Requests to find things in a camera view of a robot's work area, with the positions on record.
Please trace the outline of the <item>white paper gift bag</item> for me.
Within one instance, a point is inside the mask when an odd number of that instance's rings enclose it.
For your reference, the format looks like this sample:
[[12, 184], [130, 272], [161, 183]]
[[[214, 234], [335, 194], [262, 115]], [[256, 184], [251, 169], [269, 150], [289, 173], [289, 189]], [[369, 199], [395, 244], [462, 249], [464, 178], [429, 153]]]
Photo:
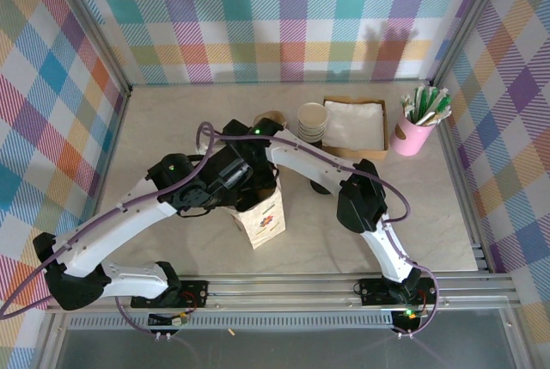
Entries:
[[276, 183], [271, 196], [245, 212], [225, 208], [238, 228], [246, 234], [253, 249], [272, 240], [286, 229], [280, 180], [276, 180]]

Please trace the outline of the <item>brown pulp cup carrier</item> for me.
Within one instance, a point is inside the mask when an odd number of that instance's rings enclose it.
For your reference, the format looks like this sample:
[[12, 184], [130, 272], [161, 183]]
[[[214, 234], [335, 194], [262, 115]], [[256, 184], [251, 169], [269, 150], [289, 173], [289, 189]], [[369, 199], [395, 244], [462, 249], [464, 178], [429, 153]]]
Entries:
[[263, 119], [269, 119], [272, 120], [279, 125], [281, 125], [283, 128], [286, 128], [288, 123], [287, 119], [284, 117], [283, 113], [280, 111], [268, 111], [263, 114], [259, 114], [254, 118], [254, 125], [257, 125], [261, 120]]

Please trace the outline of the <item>paper cup stack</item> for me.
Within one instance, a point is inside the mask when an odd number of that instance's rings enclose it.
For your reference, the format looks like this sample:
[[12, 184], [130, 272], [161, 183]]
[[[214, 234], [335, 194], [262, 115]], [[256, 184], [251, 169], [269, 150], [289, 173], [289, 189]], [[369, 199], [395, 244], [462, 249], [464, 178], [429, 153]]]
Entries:
[[315, 102], [303, 104], [297, 111], [298, 137], [317, 148], [322, 147], [328, 121], [326, 108]]

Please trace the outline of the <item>brown cardboard napkin box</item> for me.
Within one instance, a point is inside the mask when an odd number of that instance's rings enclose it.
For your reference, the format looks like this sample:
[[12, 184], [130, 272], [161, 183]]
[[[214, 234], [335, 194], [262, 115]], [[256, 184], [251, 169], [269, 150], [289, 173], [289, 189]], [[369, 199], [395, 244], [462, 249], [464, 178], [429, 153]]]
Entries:
[[325, 107], [326, 101], [336, 101], [336, 102], [343, 102], [343, 103], [379, 103], [382, 105], [383, 114], [384, 114], [384, 140], [385, 140], [385, 148], [381, 151], [352, 151], [345, 148], [339, 148], [339, 147], [332, 147], [324, 145], [322, 140], [322, 149], [332, 155], [335, 155], [336, 157], [343, 157], [347, 159], [360, 159], [360, 158], [366, 158], [366, 159], [375, 159], [375, 160], [382, 160], [386, 157], [388, 153], [388, 113], [386, 111], [386, 104], [384, 100], [380, 99], [369, 99], [369, 98], [351, 98], [348, 96], [326, 96], [323, 100], [323, 105]]

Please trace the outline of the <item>small controller board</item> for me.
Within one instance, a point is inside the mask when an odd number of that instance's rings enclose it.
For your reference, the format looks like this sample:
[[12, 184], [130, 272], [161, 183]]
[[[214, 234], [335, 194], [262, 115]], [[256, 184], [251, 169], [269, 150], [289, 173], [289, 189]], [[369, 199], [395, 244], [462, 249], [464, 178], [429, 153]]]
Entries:
[[191, 315], [191, 312], [180, 312], [177, 314], [150, 313], [148, 315], [148, 325], [180, 327], [188, 323]]
[[409, 332], [417, 330], [420, 327], [422, 311], [414, 309], [405, 309], [403, 311], [391, 311], [393, 330], [397, 333], [402, 331]]

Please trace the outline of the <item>pink tin cup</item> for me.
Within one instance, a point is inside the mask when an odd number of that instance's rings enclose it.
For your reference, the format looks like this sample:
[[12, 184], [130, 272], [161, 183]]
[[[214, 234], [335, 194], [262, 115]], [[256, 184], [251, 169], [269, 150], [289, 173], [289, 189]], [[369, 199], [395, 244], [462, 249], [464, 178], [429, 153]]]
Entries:
[[404, 157], [414, 156], [419, 153], [434, 129], [434, 126], [417, 126], [402, 114], [391, 132], [389, 145]]

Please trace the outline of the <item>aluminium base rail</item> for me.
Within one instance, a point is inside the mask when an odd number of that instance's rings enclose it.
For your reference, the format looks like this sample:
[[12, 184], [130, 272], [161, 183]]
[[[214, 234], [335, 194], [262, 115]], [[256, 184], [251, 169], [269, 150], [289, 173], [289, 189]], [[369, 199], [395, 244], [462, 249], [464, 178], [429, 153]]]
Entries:
[[[361, 274], [211, 275], [199, 312], [292, 312], [408, 309], [409, 305], [363, 306], [357, 292]], [[520, 299], [508, 274], [442, 273], [437, 276], [440, 310], [516, 307]]]

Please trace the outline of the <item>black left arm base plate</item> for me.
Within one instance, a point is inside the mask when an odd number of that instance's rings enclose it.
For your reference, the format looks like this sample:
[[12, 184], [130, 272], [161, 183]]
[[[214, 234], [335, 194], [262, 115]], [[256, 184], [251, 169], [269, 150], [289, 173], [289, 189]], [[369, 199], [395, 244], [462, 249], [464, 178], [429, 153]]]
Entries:
[[178, 306], [187, 310], [205, 308], [209, 294], [207, 280], [182, 280], [178, 292]]

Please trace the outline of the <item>aluminium frame floor rail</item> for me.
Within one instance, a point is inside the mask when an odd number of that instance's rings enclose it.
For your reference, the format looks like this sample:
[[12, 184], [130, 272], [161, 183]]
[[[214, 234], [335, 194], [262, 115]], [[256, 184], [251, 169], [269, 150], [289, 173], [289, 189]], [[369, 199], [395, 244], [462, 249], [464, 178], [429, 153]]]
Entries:
[[494, 261], [487, 247], [480, 215], [475, 205], [474, 197], [469, 188], [465, 169], [455, 144], [451, 125], [448, 120], [442, 122], [437, 128], [437, 136], [443, 149], [443, 155], [447, 164], [451, 182], [461, 211], [462, 219], [468, 234], [469, 241], [474, 252], [474, 258], [480, 272], [493, 273]]
[[[92, 213], [95, 215], [101, 209], [104, 198], [108, 172], [119, 142], [119, 133], [127, 114], [128, 103], [131, 99], [132, 88], [124, 92], [120, 106], [119, 116], [114, 119], [113, 139], [107, 149], [106, 161], [102, 166], [101, 177], [98, 185], [98, 194], [93, 200]], [[52, 304], [46, 311], [46, 315], [40, 326], [37, 338], [36, 350], [31, 360], [30, 369], [53, 369], [56, 367], [60, 350], [67, 332], [69, 315], [71, 311], [55, 309]]]

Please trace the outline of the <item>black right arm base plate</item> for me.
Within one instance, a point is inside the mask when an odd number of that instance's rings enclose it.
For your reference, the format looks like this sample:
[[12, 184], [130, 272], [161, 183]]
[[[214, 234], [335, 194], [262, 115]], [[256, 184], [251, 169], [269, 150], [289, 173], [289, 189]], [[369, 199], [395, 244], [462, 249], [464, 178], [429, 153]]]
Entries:
[[420, 278], [415, 286], [398, 284], [384, 278], [361, 279], [354, 286], [362, 306], [434, 304], [437, 295], [433, 280]]

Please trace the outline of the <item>aluminium frame post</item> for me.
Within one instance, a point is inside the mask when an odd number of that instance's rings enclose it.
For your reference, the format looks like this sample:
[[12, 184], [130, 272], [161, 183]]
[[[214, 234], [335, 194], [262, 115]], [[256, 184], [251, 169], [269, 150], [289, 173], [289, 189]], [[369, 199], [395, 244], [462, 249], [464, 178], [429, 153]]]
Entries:
[[125, 75], [122, 66], [108, 44], [107, 38], [102, 33], [99, 23], [93, 16], [85, 0], [66, 0], [73, 15], [80, 23], [83, 32], [89, 37], [92, 45], [104, 62], [107, 70], [117, 84], [122, 88], [125, 97], [131, 97], [132, 85]]
[[449, 37], [446, 49], [442, 51], [440, 59], [435, 61], [435, 69], [431, 73], [429, 82], [432, 86], [443, 86], [446, 76], [452, 71], [452, 67], [465, 46], [470, 34], [473, 32], [490, 0], [467, 0], [461, 3], [457, 10], [462, 12], [460, 21], [451, 29], [454, 32]]

